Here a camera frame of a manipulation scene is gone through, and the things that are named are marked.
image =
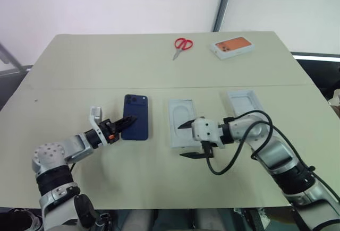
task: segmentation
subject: metal pole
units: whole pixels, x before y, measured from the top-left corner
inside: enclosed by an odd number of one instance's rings
[[[2,44],[0,44],[0,60],[2,60],[5,64],[11,63],[19,70],[19,72],[25,72],[25,69],[19,61],[16,60],[16,58]]]
[[[222,25],[223,19],[224,19],[225,9],[228,6],[228,2],[229,2],[229,0],[221,0],[219,2],[218,11],[217,11],[216,18],[215,18],[215,23],[214,23],[214,26],[212,28],[213,32],[219,32],[220,31],[221,25]]]

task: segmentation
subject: red scissors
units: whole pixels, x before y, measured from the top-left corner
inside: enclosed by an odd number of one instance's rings
[[[193,41],[185,38],[178,38],[175,41],[175,47],[177,49],[176,54],[172,60],[175,60],[181,51],[190,49],[193,46]]]

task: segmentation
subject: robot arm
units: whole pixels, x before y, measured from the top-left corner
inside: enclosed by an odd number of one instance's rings
[[[198,118],[188,121],[178,129],[192,129],[193,138],[201,141],[204,153],[182,154],[189,158],[206,158],[209,169],[216,175],[228,171],[242,145],[246,142],[253,150],[253,158],[258,160],[267,173],[282,189],[284,197],[291,203],[297,216],[302,219],[306,230],[340,230],[340,204],[335,201],[322,185],[319,177],[300,158],[284,134],[271,123],[262,119],[262,111],[251,111],[237,118],[226,118],[224,124]],[[240,141],[231,163],[221,172],[213,170],[210,158],[214,156],[212,147],[223,148],[225,144]]]
[[[91,107],[89,116],[92,129],[60,142],[39,146],[32,159],[32,168],[40,190],[39,200],[44,229],[76,220],[80,230],[90,228],[96,213],[86,195],[80,195],[68,164],[74,164],[92,154],[99,146],[119,140],[119,133],[137,118],[130,116],[112,123],[101,121],[101,108]]]

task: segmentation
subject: blue smartphone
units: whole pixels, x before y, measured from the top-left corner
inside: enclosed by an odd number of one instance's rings
[[[126,95],[124,97],[124,117],[136,116],[137,120],[122,132],[123,140],[146,140],[148,128],[148,98],[146,96]]]

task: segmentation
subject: scissors handle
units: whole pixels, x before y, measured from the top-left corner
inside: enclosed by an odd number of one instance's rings
[[[192,46],[193,46],[192,40],[188,40],[188,39],[185,39],[185,38],[178,38],[175,41],[176,49],[186,50],[186,49],[190,49]]]

